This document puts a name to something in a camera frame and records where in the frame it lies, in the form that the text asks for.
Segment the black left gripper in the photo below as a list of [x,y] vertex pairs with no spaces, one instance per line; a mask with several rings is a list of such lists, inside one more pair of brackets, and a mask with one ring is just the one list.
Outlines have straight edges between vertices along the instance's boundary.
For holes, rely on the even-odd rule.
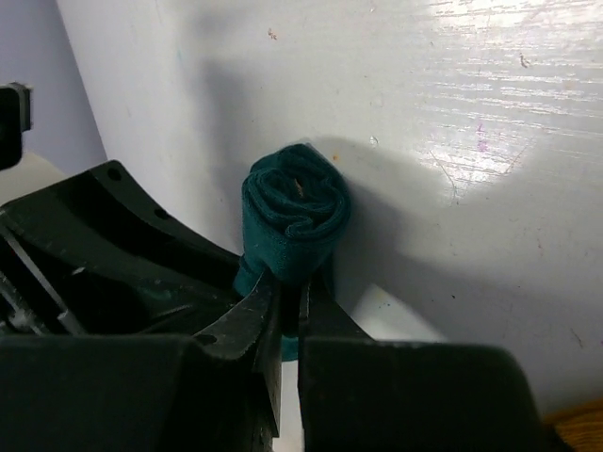
[[1,209],[1,324],[29,334],[200,330],[238,302],[238,258],[111,160]]

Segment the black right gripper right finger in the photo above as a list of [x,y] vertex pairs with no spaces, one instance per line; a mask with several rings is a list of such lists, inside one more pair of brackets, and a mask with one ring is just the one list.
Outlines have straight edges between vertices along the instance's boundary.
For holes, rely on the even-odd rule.
[[370,338],[319,277],[302,290],[298,391],[308,451],[542,451],[514,357],[488,346]]

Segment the mustard yellow striped sock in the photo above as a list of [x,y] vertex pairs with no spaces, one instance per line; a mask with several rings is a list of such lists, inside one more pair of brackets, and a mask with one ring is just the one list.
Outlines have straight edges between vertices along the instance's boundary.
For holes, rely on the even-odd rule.
[[601,399],[550,414],[544,424],[572,451],[602,450]]

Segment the dark green reindeer sock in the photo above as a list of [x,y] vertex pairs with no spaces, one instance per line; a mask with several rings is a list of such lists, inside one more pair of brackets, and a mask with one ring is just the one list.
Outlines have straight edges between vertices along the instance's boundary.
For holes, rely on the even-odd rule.
[[334,294],[333,255],[351,198],[339,171],[297,143],[256,161],[241,186],[243,254],[233,287],[248,296],[263,272],[296,286],[319,273]]

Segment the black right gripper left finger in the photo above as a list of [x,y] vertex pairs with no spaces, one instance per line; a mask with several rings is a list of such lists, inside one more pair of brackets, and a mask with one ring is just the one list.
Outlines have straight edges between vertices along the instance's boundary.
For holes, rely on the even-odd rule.
[[269,451],[280,287],[269,273],[193,335],[5,336],[5,451]]

